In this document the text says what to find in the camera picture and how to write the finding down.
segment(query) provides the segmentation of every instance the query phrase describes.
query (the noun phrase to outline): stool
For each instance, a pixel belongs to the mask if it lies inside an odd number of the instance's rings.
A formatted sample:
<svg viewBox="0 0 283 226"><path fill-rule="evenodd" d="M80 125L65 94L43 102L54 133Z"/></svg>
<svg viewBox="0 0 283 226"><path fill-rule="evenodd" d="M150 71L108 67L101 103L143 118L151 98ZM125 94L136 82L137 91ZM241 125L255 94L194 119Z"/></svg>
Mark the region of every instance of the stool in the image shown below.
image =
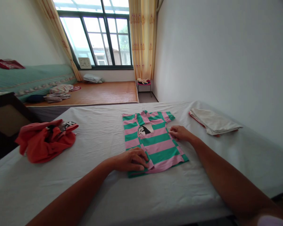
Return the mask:
<svg viewBox="0 0 283 226"><path fill-rule="evenodd" d="M143 83L137 83L138 84L138 87L137 87L137 93L139 92L139 86L140 85L149 85L150 86L150 95L152 97L152 90L151 90L151 81L150 80L147 80L148 84L143 84Z"/></svg>

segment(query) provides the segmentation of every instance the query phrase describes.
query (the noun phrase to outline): window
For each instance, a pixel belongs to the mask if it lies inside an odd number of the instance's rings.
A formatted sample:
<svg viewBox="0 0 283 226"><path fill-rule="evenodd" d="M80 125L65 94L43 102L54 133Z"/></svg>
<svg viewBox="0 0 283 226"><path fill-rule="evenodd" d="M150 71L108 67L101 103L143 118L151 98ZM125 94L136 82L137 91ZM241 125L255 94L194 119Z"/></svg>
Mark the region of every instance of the window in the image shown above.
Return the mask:
<svg viewBox="0 0 283 226"><path fill-rule="evenodd" d="M78 69L133 69L128 0L53 0Z"/></svg>

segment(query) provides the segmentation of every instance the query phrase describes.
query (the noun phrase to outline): tree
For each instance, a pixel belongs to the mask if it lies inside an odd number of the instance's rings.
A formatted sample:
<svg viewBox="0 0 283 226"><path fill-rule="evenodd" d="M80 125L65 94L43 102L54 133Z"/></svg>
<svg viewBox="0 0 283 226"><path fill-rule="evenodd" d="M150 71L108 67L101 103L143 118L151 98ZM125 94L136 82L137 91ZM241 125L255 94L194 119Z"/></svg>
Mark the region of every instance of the tree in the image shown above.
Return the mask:
<svg viewBox="0 0 283 226"><path fill-rule="evenodd" d="M128 27L125 26L120 30L120 33L128 33ZM129 40L128 40L129 36L127 35L120 35L119 36L119 47L120 50L122 51L129 51Z"/></svg>

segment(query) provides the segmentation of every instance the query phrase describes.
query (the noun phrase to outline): window sill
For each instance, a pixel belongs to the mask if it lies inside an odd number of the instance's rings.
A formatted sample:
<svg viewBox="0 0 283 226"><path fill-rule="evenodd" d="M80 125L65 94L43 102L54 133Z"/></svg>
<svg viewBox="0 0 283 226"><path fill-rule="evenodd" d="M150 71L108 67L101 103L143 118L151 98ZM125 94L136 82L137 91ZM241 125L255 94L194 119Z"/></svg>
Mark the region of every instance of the window sill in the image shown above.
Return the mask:
<svg viewBox="0 0 283 226"><path fill-rule="evenodd" d="M133 68L91 68L78 69L79 71L119 71L119 70L134 70Z"/></svg>

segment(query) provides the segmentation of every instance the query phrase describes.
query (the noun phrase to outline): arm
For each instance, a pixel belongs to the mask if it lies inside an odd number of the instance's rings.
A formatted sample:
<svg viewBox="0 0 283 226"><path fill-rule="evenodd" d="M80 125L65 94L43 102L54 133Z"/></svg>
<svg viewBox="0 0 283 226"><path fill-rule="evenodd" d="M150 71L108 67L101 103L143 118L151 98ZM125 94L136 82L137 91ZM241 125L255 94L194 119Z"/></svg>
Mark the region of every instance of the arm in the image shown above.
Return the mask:
<svg viewBox="0 0 283 226"><path fill-rule="evenodd" d="M283 219L283 211L272 200L202 140L183 126L173 126L169 133L175 139L188 141L194 147L214 188L238 220L257 225L263 215Z"/></svg>
<svg viewBox="0 0 283 226"><path fill-rule="evenodd" d="M141 171L147 167L145 160L148 161L145 152L134 148L103 161L64 191L27 225L77 225L102 183L113 170Z"/></svg>

